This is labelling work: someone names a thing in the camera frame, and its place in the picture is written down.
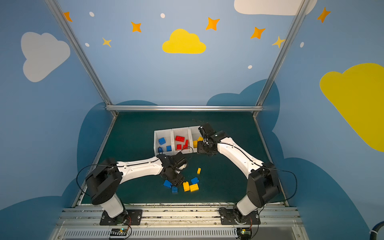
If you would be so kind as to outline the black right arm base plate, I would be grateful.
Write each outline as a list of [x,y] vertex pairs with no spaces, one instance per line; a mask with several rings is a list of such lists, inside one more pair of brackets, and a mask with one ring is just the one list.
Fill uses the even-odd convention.
[[222,225],[258,225],[261,223],[257,210],[245,216],[237,209],[220,208],[218,213]]

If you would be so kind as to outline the yellow wide lego brick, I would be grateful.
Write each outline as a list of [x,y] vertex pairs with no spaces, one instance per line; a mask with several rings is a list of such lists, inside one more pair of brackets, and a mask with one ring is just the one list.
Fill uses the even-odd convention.
[[193,185],[190,185],[190,192],[196,192],[199,190],[199,185],[198,184],[193,184]]

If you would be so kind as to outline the large red lego brick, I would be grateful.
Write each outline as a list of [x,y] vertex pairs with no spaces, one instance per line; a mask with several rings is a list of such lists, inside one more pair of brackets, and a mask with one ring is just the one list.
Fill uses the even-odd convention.
[[176,142],[184,142],[185,139],[186,139],[186,138],[185,138],[185,137],[182,137],[182,136],[176,136],[176,137],[175,137],[175,141],[176,141]]

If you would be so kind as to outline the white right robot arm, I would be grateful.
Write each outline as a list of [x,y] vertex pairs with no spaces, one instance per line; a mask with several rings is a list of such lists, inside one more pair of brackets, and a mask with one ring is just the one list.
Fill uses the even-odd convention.
[[247,178],[246,195],[236,204],[234,212],[239,218],[262,208],[281,193],[275,165],[264,163],[242,149],[225,132],[206,132],[199,128],[203,140],[198,142],[198,153],[213,156],[221,154],[238,167]]

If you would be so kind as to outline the aluminium back frame rail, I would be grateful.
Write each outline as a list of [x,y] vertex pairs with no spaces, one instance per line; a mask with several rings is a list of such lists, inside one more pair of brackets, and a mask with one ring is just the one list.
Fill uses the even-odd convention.
[[107,105],[106,110],[117,112],[261,112],[263,110],[263,107]]

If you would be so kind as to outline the aluminium left frame post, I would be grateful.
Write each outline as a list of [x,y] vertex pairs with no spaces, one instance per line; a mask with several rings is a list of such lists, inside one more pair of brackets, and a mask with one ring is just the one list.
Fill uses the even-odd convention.
[[81,46],[81,43],[79,42],[74,30],[70,26],[70,22],[66,19],[60,4],[58,3],[58,1],[52,1],[52,0],[45,0],[45,2],[47,4],[48,8],[50,9],[51,13],[55,17],[56,21],[58,22],[63,33],[67,37],[69,43],[71,44],[73,50],[75,51],[80,62],[82,63],[83,67],[85,68],[87,74],[89,75],[91,81],[93,82],[94,86],[96,87],[98,93],[102,97],[104,103],[106,104],[107,107],[109,105],[112,105],[113,103],[112,103],[110,97],[108,96],[107,91],[105,90],[101,80],[99,79],[96,71],[94,70],[90,60],[86,56],[86,53]]

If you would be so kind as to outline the aluminium frame post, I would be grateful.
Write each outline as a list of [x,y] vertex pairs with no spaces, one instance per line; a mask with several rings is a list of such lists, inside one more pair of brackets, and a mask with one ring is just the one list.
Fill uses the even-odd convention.
[[285,58],[286,58],[286,56],[290,50],[290,47],[293,44],[295,37],[296,37],[296,35],[297,35],[305,17],[306,17],[306,11],[310,5],[310,2],[311,1],[309,1],[309,0],[304,0],[299,5],[299,9],[298,9],[298,11],[297,11],[297,13],[293,19],[293,22],[292,22],[292,24],[288,30],[288,33],[286,35],[286,39],[283,42],[283,46],[279,50],[279,54],[278,54],[276,61],[273,65],[273,68],[270,72],[270,75],[267,78],[267,81],[264,84],[264,87],[262,88],[262,91],[258,97],[256,107],[258,107],[259,109],[256,111],[253,111],[253,118],[255,121],[256,121],[258,113],[263,110],[263,104],[264,104],[264,102],[268,96],[268,93],[270,92],[272,85],[273,85],[276,77],[278,76],[279,71],[280,71],[280,69],[284,63],[284,60],[285,60]]
[[106,104],[107,107],[109,105],[112,105],[113,103],[112,103],[110,97],[108,96],[107,91],[105,90],[101,80],[99,79],[96,71],[94,70],[90,60],[86,56],[86,53],[81,46],[81,43],[79,42],[74,30],[70,26],[70,22],[66,19],[60,4],[58,3],[58,1],[52,1],[52,0],[45,0],[45,2],[47,4],[48,8],[50,9],[51,13],[55,17],[56,21],[58,22],[63,33],[67,37],[69,43],[71,44],[73,50],[75,51],[80,62],[82,63],[83,67],[85,68],[87,74],[89,75],[91,81],[93,82],[94,86],[96,87],[98,93],[102,97],[104,103]]

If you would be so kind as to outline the yellow lego brick bottom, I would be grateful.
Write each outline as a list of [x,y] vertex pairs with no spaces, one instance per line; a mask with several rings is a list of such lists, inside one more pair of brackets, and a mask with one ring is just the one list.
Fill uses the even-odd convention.
[[184,192],[190,191],[189,182],[183,182],[183,189],[184,189]]

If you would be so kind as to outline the aluminium front rail bed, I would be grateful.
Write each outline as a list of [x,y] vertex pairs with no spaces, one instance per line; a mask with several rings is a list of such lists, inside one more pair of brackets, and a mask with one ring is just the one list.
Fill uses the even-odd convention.
[[142,210],[138,226],[100,226],[103,209],[81,205],[64,209],[51,240],[307,240],[299,211],[268,204],[259,211],[258,225],[222,225],[218,210],[231,203],[130,204]]

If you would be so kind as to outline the green table mat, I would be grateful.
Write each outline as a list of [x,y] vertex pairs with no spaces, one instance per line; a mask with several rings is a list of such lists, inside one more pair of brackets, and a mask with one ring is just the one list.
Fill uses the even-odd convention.
[[[224,131],[249,154],[268,161],[267,153],[251,113],[245,112],[125,112],[120,113],[101,160],[112,158],[128,162],[154,156],[154,131],[210,123],[215,131]],[[225,156],[188,154],[188,167],[182,172],[186,181],[197,177],[199,190],[178,193],[163,186],[160,176],[146,176],[123,183],[117,195],[124,204],[213,203],[241,200],[246,193],[245,175]]]

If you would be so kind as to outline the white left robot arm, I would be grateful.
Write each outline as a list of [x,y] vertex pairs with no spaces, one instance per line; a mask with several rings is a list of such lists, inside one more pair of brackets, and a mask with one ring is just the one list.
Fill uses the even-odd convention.
[[181,152],[173,156],[158,154],[134,162],[107,159],[86,176],[88,195],[93,205],[104,209],[104,225],[123,224],[129,213],[116,194],[119,185],[145,176],[160,175],[172,187],[178,187],[185,180],[181,171],[187,166],[188,161]]

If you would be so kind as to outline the small red lego brick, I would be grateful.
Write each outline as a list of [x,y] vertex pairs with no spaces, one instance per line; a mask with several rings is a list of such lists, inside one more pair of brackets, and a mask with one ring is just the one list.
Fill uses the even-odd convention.
[[189,147],[189,140],[186,140],[184,146],[183,146],[183,149],[186,149]]

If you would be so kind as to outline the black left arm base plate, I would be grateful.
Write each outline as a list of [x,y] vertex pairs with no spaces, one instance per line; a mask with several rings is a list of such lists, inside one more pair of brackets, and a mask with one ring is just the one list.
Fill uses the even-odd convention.
[[142,219],[142,210],[123,210],[122,213],[112,218],[103,211],[100,226],[138,226]]

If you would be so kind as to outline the white middle plastic bin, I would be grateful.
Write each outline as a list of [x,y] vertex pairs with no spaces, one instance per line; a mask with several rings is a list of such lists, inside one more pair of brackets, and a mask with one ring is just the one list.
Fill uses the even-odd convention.
[[[189,140],[189,134],[188,134],[188,128],[176,128],[176,129],[172,129],[172,134],[171,134],[171,141],[172,141],[172,147],[173,147],[173,150],[176,153],[178,153],[179,151],[181,151],[183,154],[192,154],[193,151],[192,151],[192,147],[190,146],[190,143],[189,143],[189,147],[186,148],[186,149],[183,149],[183,146],[186,142],[186,140]],[[176,136],[182,136],[182,137],[185,137],[185,141],[184,142],[176,142],[175,141],[175,137]],[[177,145],[178,144],[181,144],[182,145],[182,150],[177,150]]]

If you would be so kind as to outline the aluminium right frame post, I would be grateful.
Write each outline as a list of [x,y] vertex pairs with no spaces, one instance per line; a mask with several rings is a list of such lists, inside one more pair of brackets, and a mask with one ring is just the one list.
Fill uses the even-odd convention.
[[278,76],[279,71],[280,71],[280,69],[284,63],[284,60],[285,60],[285,58],[286,58],[286,56],[290,50],[290,47],[293,44],[295,37],[296,37],[296,35],[297,35],[305,17],[306,17],[306,11],[310,5],[310,2],[311,1],[309,1],[309,0],[304,0],[299,5],[299,9],[298,9],[298,11],[297,11],[297,13],[293,19],[293,22],[292,22],[292,24],[288,30],[288,33],[286,35],[286,39],[283,42],[283,46],[279,50],[279,54],[278,54],[276,61],[273,65],[273,68],[270,72],[270,75],[267,78],[267,81],[264,84],[264,87],[262,88],[262,91],[258,97],[256,107],[258,107],[259,109],[256,111],[253,111],[253,118],[255,121],[256,121],[258,113],[263,110],[263,104],[264,104],[264,102],[268,96],[268,93],[270,92],[272,85],[273,85],[276,77]]

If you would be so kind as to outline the white left plastic bin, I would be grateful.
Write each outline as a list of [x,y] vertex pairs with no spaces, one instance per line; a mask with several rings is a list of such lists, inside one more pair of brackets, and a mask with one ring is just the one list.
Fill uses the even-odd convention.
[[154,153],[168,156],[175,154],[174,131],[172,129],[154,131]]

